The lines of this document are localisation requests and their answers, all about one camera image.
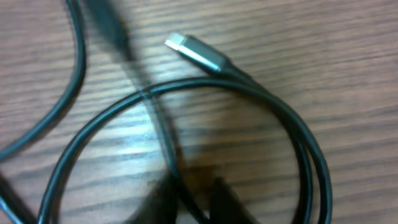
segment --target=wooden table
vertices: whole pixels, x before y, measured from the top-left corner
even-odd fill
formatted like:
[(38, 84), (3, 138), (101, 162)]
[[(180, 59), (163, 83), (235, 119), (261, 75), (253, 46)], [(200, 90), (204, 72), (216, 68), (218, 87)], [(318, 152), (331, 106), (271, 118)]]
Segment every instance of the wooden table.
[[(2, 147), (53, 106), (70, 78), (75, 50), (61, 2), (0, 0)], [(213, 44), (310, 126), (331, 172), (333, 223), (396, 222), (397, 1), (119, 3), (154, 82), (204, 75), (164, 46), (170, 32)], [(46, 137), (0, 167), (35, 213), (71, 138), (94, 115), (134, 91), (102, 51), (101, 41), (88, 33), (90, 67), (76, 103)], [(204, 207), (204, 189), (222, 175), (260, 222), (290, 222), (299, 191), (297, 164), (284, 130), (269, 112), (212, 88), (163, 99), (182, 140), (186, 182)], [(83, 151), (62, 198), (61, 222), (122, 222), (164, 170), (150, 121), (137, 105), (107, 124)], [(184, 211), (178, 222), (193, 223)], [(1, 214), (0, 223), (9, 220)]]

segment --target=cable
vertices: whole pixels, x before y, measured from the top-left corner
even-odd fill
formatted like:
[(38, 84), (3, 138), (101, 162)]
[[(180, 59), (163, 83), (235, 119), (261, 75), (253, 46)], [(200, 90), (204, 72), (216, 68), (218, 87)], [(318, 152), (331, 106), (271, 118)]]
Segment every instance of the cable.
[[(76, 1), (66, 0), (66, 3), (72, 20), (76, 48), (75, 66), (69, 84), (54, 107), (32, 129), (0, 151), (0, 162), (13, 156), (26, 145), (32, 143), (42, 135), (51, 124), (56, 122), (61, 114), (65, 113), (70, 103), (73, 102), (74, 97), (78, 94), (83, 84), (86, 72), (86, 48), (83, 38), (81, 12)], [(0, 181), (0, 207), (3, 212), (14, 223), (35, 223), (35, 217), (22, 203), (17, 194), (13, 192), (6, 180), (1, 177)]]
[[(172, 33), (166, 40), (165, 44), (176, 50), (183, 58), (200, 67), (210, 75), (221, 78), (230, 78), (236, 82), (246, 83), (255, 89), (261, 90), (266, 94), (270, 94), (260, 84), (256, 83), (248, 74), (235, 67), (227, 56), (193, 36)], [(295, 219), (300, 220), (300, 222), (307, 223), (311, 212), (311, 168), (307, 153), (304, 151), (305, 146), (313, 159), (320, 185), (321, 210), (318, 222), (330, 223), (333, 203), (331, 180), (326, 160), (323, 157), (318, 143), (313, 136), (309, 138), (313, 141), (306, 142), (306, 138), (308, 136), (304, 135), (301, 129), (292, 125), (290, 114), (284, 113), (283, 116), (280, 114), (278, 115), (279, 116), (277, 117), (279, 121), (288, 132), (290, 140), (293, 143), (300, 171), (300, 186), (304, 187), (304, 189), (300, 190), (299, 208)], [(307, 127), (302, 128), (306, 128), (307, 132), (312, 135)]]
[(59, 98), (54, 107), (28, 132), (21, 136), (18, 140), (10, 143), (3, 150), (0, 151), (0, 162), (11, 157), (23, 147), (30, 144), (32, 141), (42, 135), (46, 129), (55, 122), (62, 113), (65, 112), (68, 105), (73, 101), (78, 94), (86, 71), (86, 49), (83, 39), (83, 24), (81, 22), (81, 12), (78, 3), (74, 0), (67, 0), (67, 6), (72, 18), (72, 26), (75, 33), (76, 45), (76, 60), (73, 75), (70, 78), (69, 84)]
[[(132, 54), (126, 50), (129, 49), (128, 41), (126, 41), (126, 31), (120, 25), (120, 21), (116, 21), (118, 17), (112, 14), (114, 13), (112, 10), (103, 9), (107, 4), (107, 0), (85, 1), (88, 2), (88, 5), (93, 9), (92, 14), (97, 20), (97, 24), (100, 26), (101, 24), (106, 24), (106, 26), (100, 27), (100, 31), (105, 39), (115, 47), (127, 62), (132, 62), (134, 58)], [(78, 3), (74, 0), (67, 0), (67, 6), (72, 17), (77, 52), (76, 65), (71, 81), (63, 96), (45, 118), (27, 134), (21, 137), (20, 140), (12, 143), (9, 147), (0, 152), (0, 161), (9, 157), (28, 142), (42, 134), (43, 130), (63, 112), (66, 105), (80, 89), (86, 68), (81, 12)], [(188, 191), (182, 180), (182, 175), (178, 168), (174, 152), (176, 143), (174, 142), (172, 130), (166, 121), (162, 105), (160, 104), (161, 102), (157, 100), (156, 97), (171, 91), (200, 87), (218, 87), (235, 91), (259, 103), (264, 103), (286, 129), (295, 149), (300, 171), (300, 199), (294, 223), (308, 223), (311, 214), (313, 189), (312, 171), (307, 155), (307, 151), (309, 152), (315, 165), (320, 186), (321, 203), (318, 223), (329, 224), (331, 222), (333, 197), (327, 163), (316, 139), (298, 114), (278, 97), (272, 95), (260, 84), (256, 83), (248, 74), (235, 67), (227, 56), (211, 48), (202, 41), (189, 35), (185, 36), (173, 33), (167, 39), (166, 44), (213, 77), (187, 78), (151, 85), (146, 88), (143, 88), (144, 85), (140, 82), (140, 79), (138, 79), (139, 86), (137, 92), (119, 100), (93, 118), (68, 144), (60, 156), (48, 182), (40, 205), (37, 223), (50, 223), (50, 217), (56, 212), (53, 210), (57, 207), (56, 202), (60, 201), (58, 197), (61, 197), (70, 171), (80, 155), (84, 142), (120, 112), (140, 101), (147, 102), (149, 104), (149, 106), (147, 106), (148, 112), (155, 115), (151, 117), (151, 119), (160, 137), (160, 145), (164, 151), (167, 167), (174, 178), (178, 196), (199, 223), (211, 223), (211, 220), (199, 209), (192, 194)], [(26, 209), (18, 196), (12, 192), (12, 189), (5, 180), (0, 184), (0, 204), (10, 219), (14, 223), (36, 223), (34, 216)]]
[[(239, 82), (234, 82), (231, 80), (221, 80), (217, 78), (188, 78), (183, 80), (176, 80), (167, 83), (161, 83), (156, 86), (150, 86), (147, 91), (151, 95), (160, 95), (168, 93), (171, 91), (199, 88), (199, 87), (219, 87), (226, 88), (229, 90), (236, 91), (240, 94), (244, 94), (250, 98), (257, 100), (258, 102), (266, 104), (272, 112), (278, 117), (285, 117), (289, 119), (290, 124), (299, 131), (300, 137), (303, 139), (303, 143), (308, 147), (311, 155), (313, 155), (313, 160), (315, 164), (321, 165), (321, 167), (327, 167), (326, 161), (323, 159), (322, 154), (320, 154), (320, 149), (316, 143), (310, 130), (307, 128), (305, 123), (301, 118), (283, 101), (277, 97), (271, 95), (270, 93), (261, 91), (256, 88), (252, 88), (249, 85), (244, 85)], [(39, 211), (39, 223), (48, 223), (48, 217), (51, 215), (51, 208), (53, 206), (54, 200), (57, 198), (57, 193), (61, 192), (61, 183), (65, 182), (65, 178), (71, 171), (71, 164), (76, 160), (76, 157), (80, 153), (80, 149), (83, 143), (92, 136), (97, 130), (99, 130), (104, 124), (115, 117), (117, 114), (126, 110), (132, 105), (142, 101), (144, 96), (142, 92), (135, 92), (118, 102), (110, 106), (108, 109), (101, 112), (95, 118), (93, 118), (88, 124), (86, 124), (78, 134), (71, 140), (60, 159), (55, 166), (49, 184), (44, 193), (41, 208)], [(167, 161), (171, 169), (177, 170), (178, 167), (174, 161)], [(318, 172), (318, 178), (320, 180), (327, 180), (329, 176), (328, 169), (321, 169)], [(326, 215), (329, 217), (331, 211), (327, 211)], [(320, 223), (329, 223), (330, 221), (325, 220)]]

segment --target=wood grain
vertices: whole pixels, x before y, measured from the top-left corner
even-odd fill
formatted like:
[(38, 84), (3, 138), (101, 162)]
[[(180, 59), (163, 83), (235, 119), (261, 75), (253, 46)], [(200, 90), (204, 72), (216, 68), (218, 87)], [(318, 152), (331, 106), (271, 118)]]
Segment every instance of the wood grain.
[[(398, 218), (398, 2), (391, 0), (120, 0), (154, 82), (203, 75), (168, 50), (174, 30), (194, 34), (290, 104), (315, 133), (330, 166), (333, 223)], [(0, 146), (56, 102), (74, 63), (68, 15), (53, 0), (0, 0)], [(37, 213), (49, 175), (74, 134), (134, 91), (89, 35), (90, 67), (73, 108), (1, 172)], [(297, 165), (274, 117), (232, 93), (206, 88), (163, 97), (178, 126), (187, 184), (206, 207), (214, 175), (262, 223), (289, 223)], [(142, 105), (87, 145), (62, 198), (61, 223), (121, 223), (164, 173)], [(318, 216), (315, 197), (313, 218)], [(179, 223), (193, 223), (182, 212)], [(9, 220), (0, 215), (0, 223)]]

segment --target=wooden surface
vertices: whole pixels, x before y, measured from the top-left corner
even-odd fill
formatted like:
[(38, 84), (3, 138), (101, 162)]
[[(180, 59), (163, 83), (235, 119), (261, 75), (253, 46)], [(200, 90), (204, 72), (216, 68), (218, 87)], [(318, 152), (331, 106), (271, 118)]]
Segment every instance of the wooden surface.
[[(36, 123), (68, 82), (74, 48), (61, 2), (0, 0), (1, 147)], [(120, 5), (154, 82), (203, 75), (163, 45), (174, 30), (194, 34), (304, 118), (330, 167), (333, 223), (396, 222), (397, 1), (124, 0)], [(0, 165), (35, 213), (69, 140), (95, 114), (134, 91), (101, 42), (93, 35), (89, 42), (90, 67), (73, 108), (45, 138)], [(211, 88), (163, 99), (184, 147), (186, 181), (204, 207), (204, 189), (211, 177), (222, 175), (260, 222), (291, 221), (297, 165), (271, 114)], [(77, 162), (62, 198), (61, 222), (122, 222), (164, 173), (162, 159), (144, 107), (119, 115)], [(178, 221), (193, 223), (185, 212)], [(0, 223), (9, 223), (3, 214)]]

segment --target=usb-c connector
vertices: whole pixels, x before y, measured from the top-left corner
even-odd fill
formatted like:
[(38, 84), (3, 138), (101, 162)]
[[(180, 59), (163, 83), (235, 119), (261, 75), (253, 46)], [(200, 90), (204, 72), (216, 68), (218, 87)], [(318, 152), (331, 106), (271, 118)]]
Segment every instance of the usb-c connector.
[(165, 44), (207, 72), (221, 73), (229, 58), (191, 35), (170, 34)]

